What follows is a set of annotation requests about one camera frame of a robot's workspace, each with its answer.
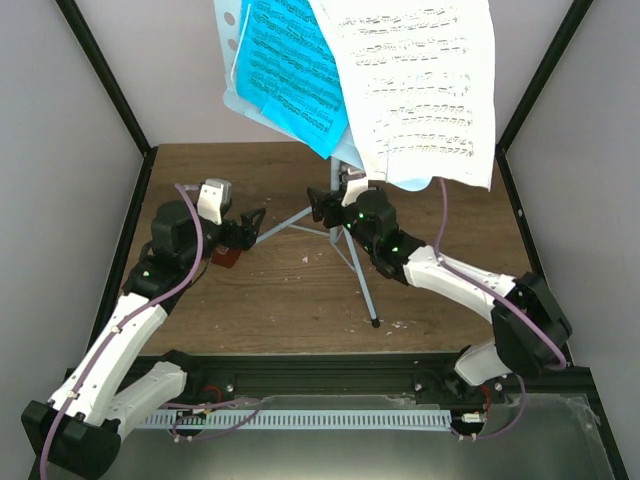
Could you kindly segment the red-brown metronome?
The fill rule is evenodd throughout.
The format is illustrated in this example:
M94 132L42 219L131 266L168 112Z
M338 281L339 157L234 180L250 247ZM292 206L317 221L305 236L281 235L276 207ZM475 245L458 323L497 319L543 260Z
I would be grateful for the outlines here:
M233 249L219 245L212 252L211 263L213 265L231 269L237 263L241 253L241 249Z

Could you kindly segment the blue sheet music page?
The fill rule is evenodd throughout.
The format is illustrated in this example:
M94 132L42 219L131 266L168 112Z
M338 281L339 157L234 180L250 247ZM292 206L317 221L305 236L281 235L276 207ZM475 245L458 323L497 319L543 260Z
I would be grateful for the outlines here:
M335 60L307 1L242 3L235 86L322 158L348 126Z

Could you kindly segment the white sheet music page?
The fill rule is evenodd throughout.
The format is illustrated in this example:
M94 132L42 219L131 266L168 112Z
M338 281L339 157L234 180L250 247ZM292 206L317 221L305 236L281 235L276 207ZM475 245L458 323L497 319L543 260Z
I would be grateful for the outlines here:
M314 1L366 175L490 189L495 34L486 1Z

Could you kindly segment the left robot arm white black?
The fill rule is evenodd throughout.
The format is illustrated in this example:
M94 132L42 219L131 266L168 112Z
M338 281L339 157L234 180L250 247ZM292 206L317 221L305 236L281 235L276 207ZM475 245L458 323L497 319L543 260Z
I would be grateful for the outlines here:
M170 351L141 378L122 384L142 347L217 254L237 257L256 242L266 211L214 220L191 201L162 204L151 237L130 270L111 318L63 385L46 402L32 401L21 422L34 450L36 478L56 465L84 479L98 479L114 463L125 438L160 408L199 408L224 401L205 387L193 357Z

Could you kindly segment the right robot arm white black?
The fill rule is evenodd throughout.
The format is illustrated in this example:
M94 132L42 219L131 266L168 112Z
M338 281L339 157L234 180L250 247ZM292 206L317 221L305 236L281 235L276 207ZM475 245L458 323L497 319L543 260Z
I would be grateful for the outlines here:
M572 327L540 276L492 273L444 255L438 244L428 245L400 228L396 209L381 188L356 194L309 188L307 196L314 220L345 230L379 274L439 294L491 325L492 340L463 349L445 375L451 400L468 402L480 386L498 377L537 378L567 367L562 348Z

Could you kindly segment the black aluminium frame rail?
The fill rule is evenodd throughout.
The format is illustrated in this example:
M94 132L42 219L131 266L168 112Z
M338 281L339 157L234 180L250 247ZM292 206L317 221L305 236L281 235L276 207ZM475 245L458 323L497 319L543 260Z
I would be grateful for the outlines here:
M478 408L520 390L541 394L590 394L586 367L545 372L523 383L512 377L471 387L453 377L450 354L189 356L171 351L162 361L186 375L174 403L205 404L276 395L382 395L410 397L443 409Z

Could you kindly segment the black frame corner post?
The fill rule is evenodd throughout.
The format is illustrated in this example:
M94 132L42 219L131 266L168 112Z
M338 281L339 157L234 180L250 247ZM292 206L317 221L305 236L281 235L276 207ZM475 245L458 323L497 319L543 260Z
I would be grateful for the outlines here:
M153 148L147 140L79 5L75 0L55 0L55 4L70 27L140 154L143 157L148 157Z

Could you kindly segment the black right corner post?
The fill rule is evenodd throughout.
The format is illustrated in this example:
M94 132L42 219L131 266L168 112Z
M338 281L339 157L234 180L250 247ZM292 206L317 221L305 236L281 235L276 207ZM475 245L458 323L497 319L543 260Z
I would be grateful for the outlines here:
M505 156L538 98L551 78L556 66L589 12L593 0L574 0L571 2L562 22L549 43L537 69L525 89L516 109L507 123L499 141L496 153Z

